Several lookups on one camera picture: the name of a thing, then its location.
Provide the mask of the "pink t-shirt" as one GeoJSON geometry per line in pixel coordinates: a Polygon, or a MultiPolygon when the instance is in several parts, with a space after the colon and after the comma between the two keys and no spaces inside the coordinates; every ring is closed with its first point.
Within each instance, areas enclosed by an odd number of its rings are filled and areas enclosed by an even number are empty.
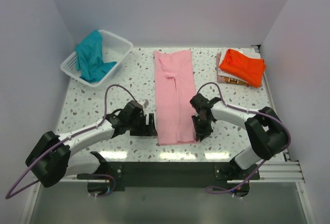
{"type": "Polygon", "coordinates": [[[192,53],[154,51],[155,103],[158,143],[179,145],[196,142],[190,100],[196,95],[192,53]]]}

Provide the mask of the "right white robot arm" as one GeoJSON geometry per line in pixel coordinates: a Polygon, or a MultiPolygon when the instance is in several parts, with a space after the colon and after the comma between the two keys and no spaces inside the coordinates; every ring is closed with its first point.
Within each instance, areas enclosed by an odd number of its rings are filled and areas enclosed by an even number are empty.
{"type": "Polygon", "coordinates": [[[192,121],[197,141],[209,137],[213,132],[211,124],[217,121],[229,122],[246,130],[250,146],[222,169],[227,177],[243,178],[257,162],[268,161],[291,142],[289,131],[270,107],[248,110],[226,105],[219,97],[209,100],[200,93],[190,100],[190,104],[196,111],[192,121]]]}

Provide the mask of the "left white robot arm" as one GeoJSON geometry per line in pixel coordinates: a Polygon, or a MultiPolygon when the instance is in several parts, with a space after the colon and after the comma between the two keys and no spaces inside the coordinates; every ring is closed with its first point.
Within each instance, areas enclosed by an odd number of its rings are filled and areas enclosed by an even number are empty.
{"type": "Polygon", "coordinates": [[[148,105],[148,100],[132,100],[124,108],[106,114],[103,119],[84,129],[61,135],[46,132],[28,155],[25,164],[44,187],[51,187],[66,175],[69,159],[93,144],[113,139],[127,131],[131,136],[157,137],[154,114],[144,113],[148,105]]]}

